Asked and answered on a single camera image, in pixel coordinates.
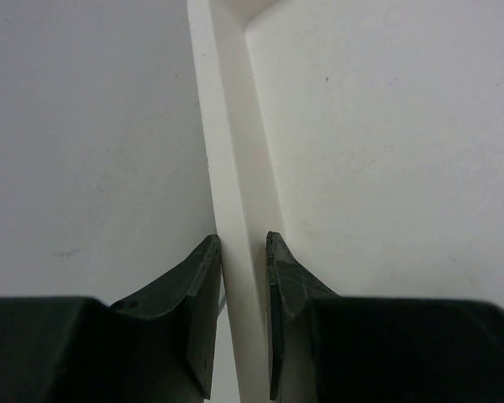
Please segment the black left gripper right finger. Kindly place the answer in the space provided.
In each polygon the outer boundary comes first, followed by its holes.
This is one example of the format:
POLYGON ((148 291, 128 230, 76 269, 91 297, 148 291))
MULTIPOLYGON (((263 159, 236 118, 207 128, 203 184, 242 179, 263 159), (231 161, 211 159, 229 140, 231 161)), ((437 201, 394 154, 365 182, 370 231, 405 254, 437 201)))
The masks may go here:
POLYGON ((338 295, 277 232, 265 255, 273 401, 504 402, 503 308, 338 295))

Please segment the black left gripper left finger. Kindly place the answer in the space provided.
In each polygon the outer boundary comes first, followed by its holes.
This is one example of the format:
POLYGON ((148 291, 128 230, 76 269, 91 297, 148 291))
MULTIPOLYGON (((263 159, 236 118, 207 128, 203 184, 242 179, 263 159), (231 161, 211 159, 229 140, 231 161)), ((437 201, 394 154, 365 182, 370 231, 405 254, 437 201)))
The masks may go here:
POLYGON ((221 243, 105 305, 0 298, 0 402, 202 402, 211 395, 221 243))

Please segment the white drawer cabinet box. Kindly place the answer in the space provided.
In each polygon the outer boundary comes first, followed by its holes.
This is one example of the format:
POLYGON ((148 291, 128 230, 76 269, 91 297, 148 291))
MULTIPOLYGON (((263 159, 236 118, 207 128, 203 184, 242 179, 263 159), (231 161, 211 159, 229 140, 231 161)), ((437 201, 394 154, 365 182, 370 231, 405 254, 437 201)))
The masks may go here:
POLYGON ((340 294, 504 307, 504 1, 191 1, 243 402, 265 238, 340 294))

